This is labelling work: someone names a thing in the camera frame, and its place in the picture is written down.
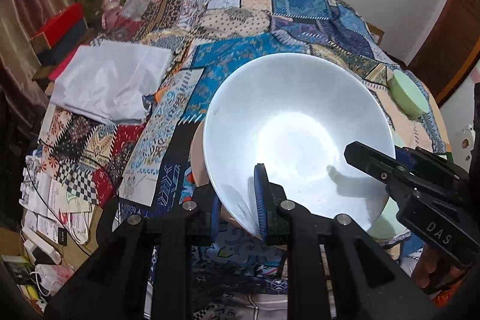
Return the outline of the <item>person's right hand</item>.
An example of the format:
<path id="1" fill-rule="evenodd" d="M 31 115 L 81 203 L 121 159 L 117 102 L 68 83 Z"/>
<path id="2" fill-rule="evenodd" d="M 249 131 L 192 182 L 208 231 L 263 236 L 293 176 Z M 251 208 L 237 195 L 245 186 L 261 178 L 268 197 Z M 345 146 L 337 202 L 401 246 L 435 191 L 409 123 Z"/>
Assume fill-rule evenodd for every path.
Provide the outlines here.
<path id="1" fill-rule="evenodd" d="M 422 254 L 416 263 L 415 269 L 412 273 L 412 280 L 416 285 L 422 289 L 427 288 L 428 286 L 440 287 L 446 283 L 450 283 L 452 280 L 456 279 L 459 275 L 463 274 L 463 271 L 451 266 L 448 273 L 442 272 L 442 279 L 437 283 L 431 282 L 431 276 L 436 272 L 442 254 L 439 253 L 436 248 L 433 248 L 427 244 L 424 245 Z"/>

